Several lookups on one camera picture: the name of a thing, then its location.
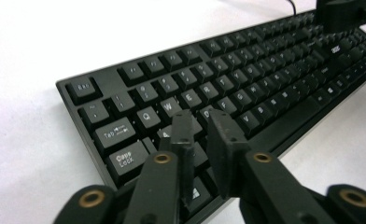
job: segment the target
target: white table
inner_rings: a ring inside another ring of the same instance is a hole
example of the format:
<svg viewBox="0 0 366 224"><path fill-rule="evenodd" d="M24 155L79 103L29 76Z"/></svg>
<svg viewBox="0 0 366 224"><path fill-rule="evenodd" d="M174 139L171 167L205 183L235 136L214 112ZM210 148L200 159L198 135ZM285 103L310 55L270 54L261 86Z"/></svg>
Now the white table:
<svg viewBox="0 0 366 224"><path fill-rule="evenodd" d="M51 223L77 190L102 184L57 80L290 14L284 0L0 1L0 223ZM282 162L320 193L366 189L366 84ZM206 222L243 222L237 202Z"/></svg>

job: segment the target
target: black cable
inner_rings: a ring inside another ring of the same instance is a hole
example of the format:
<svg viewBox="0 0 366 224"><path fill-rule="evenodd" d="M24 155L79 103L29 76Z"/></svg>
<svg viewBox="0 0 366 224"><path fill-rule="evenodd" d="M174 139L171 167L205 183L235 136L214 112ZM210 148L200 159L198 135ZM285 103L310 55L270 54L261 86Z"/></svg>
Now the black cable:
<svg viewBox="0 0 366 224"><path fill-rule="evenodd" d="M294 5L293 0L287 0L288 2L291 3L291 5L293 6L293 12L294 12L294 16L296 15L296 6Z"/></svg>

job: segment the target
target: keyboard frame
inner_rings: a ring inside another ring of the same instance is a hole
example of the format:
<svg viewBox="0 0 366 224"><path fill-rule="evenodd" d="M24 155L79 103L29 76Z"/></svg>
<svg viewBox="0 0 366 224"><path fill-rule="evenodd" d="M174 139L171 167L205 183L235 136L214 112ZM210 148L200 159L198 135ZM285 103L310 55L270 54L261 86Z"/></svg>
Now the keyboard frame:
<svg viewBox="0 0 366 224"><path fill-rule="evenodd" d="M309 10L309 11L305 11L303 13L300 13L298 15L302 15L302 14L305 14L305 13L314 13L314 12L315 12L314 10ZM275 19L273 21L279 21L279 20L288 19L288 18L291 18L291 16ZM260 25L267 24L267 23L271 23L273 21L267 21L267 22L264 22L264 23L251 25L249 27L239 29L239 30L235 30L235 31L231 31L231 32L228 32L228 33L222 34L222 35L210 36L210 37L207 37L207 38L202 39L202 40L197 40L197 41L193 41L193 42L188 43L188 44L181 45L179 47L174 47L174 48L171 48L171 49L163 49L163 50L160 50L160 51L155 52L155 53L150 53L149 55L140 56L140 57L138 57L136 59L133 59L133 60L127 60L125 62L116 63L114 65L109 65L105 68L96 69L96 70L93 70L93 71L85 73L85 74L75 75L75 76L72 76L70 78L66 78L66 79L57 81L56 87L57 87L59 93L61 94L61 97L63 98L63 102L64 102L64 104L65 104L72 120L74 121L74 123L77 127L77 130L78 130L78 132L79 132L79 134L80 134L80 136L81 136L81 138L84 142L84 145L85 145L86 149L88 150L88 152L91 156L91 159L92 159L96 169L98 170L99 175L102 177L105 185L111 187L114 190L117 189L111 175L109 174L109 172L106 169L106 165L105 165L104 161L102 160L102 157L100 156L100 154L98 152L98 149L96 148L96 145L94 144L94 142L92 140L92 137L90 136L90 132L88 132L87 127L85 126L84 122L81 119L80 114L78 113L78 110L83 105L85 105L86 103L81 104L81 105L75 105L73 100L71 99L71 96L70 96L67 88L66 88L66 86L71 82L71 80L73 80L74 78L77 78L77 77L90 77L90 78L93 78L93 77L96 76L96 78L95 78L96 83L101 82L102 85L107 85L108 87L113 86L113 88L115 90L117 90L119 88L122 88L122 91L130 91L130 90L133 90L134 87L137 84L133 85L131 87L127 87L127 86L125 86L125 82L122 80L121 77L117 77L117 81L115 80L114 82L108 82L108 80L110 80L110 76L114 76L113 78L116 78L116 75L114 75L113 73L115 73L116 70L118 68L120 68L120 66L123 65L124 63L142 62L143 59L145 59L147 57L157 56L157 55L160 55L161 53L164 53L166 51L177 50L177 49L184 48L186 46L193 46L194 45L195 49L198 49L198 48L201 49L200 44L202 42L207 41L207 40L214 39L216 37L224 36L224 35L227 35L227 34L232 34L232 33L235 33L235 32L244 31L246 29L254 28L256 26L260 26ZM197 52L200 54L201 58L209 58L209 56L207 56L207 54L205 54L202 49L197 50ZM178 70L175 70L173 72L168 72L168 73L166 73L165 75L162 75L162 76L166 76L166 75L171 74L171 73L176 73L176 71L178 71ZM159 77L162 77L162 76L157 76L157 77L154 77L153 79L148 79L145 82L152 82L155 79L157 79ZM327 106L325 106L323 109L321 109L313 118L311 118L309 121L307 121L297 132L295 132L287 140L285 140L281 145L279 145L277 148L275 148L272 153L274 153L276 156L280 156L283 153L288 153L289 150L292 147L294 147L295 144L298 143L306 133L308 133L317 123L319 123L323 118L325 118L325 116L327 114L329 114L337 105L339 105L351 93L357 91L359 89L359 87L361 85L363 85L364 83L366 83L366 73L363 74L362 77L360 77L355 83L350 85L340 95L338 95L334 100L332 100ZM117 91L113 91L113 92L106 91L106 92L104 92L103 96L96 98L94 101L104 101L104 100L108 99L113 93L117 93ZM130 181L126 186L123 186L123 187L119 188L118 192L119 191L124 191L124 192L132 193L133 189L134 189L134 181ZM200 223L200 222L204 221L213 212L215 212L219 207L221 207L225 202L226 201L222 200L220 198L220 196L214 198L211 201L211 203L209 203L206 207L201 209L197 214L195 214L193 217L191 217L186 223Z"/></svg>

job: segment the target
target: white surface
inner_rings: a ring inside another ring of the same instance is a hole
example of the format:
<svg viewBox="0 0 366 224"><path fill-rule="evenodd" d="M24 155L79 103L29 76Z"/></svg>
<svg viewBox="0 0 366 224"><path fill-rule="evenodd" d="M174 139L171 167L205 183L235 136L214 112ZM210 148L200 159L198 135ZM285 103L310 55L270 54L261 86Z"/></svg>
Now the white surface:
<svg viewBox="0 0 366 224"><path fill-rule="evenodd" d="M291 13L284 0L0 1L0 223L51 223L102 183L57 80ZM366 84L282 161L321 193L366 189ZM236 203L206 222L242 222Z"/></svg>

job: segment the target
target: keyboard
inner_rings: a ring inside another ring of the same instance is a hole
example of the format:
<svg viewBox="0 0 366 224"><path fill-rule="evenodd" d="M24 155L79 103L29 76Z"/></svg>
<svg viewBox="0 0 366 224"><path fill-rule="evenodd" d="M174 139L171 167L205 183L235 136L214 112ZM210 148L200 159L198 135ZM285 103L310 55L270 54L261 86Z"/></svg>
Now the keyboard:
<svg viewBox="0 0 366 224"><path fill-rule="evenodd" d="M206 156L209 109L230 114L252 149L280 155L366 81L366 33L324 34L315 11L164 50L57 82L120 221L141 167L173 115L192 113L194 191L182 223L224 201Z"/></svg>

